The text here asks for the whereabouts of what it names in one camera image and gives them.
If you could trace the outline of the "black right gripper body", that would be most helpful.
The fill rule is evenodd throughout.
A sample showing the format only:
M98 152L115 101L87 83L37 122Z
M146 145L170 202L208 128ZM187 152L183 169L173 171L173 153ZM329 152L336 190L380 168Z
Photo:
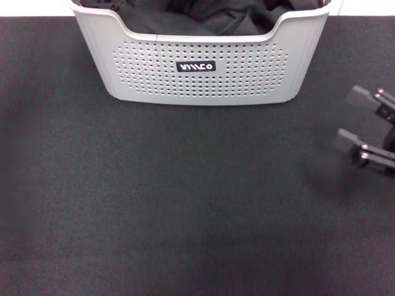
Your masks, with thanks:
M391 129L387 132L384 141L383 148L387 151L395 151L395 125L392 124Z

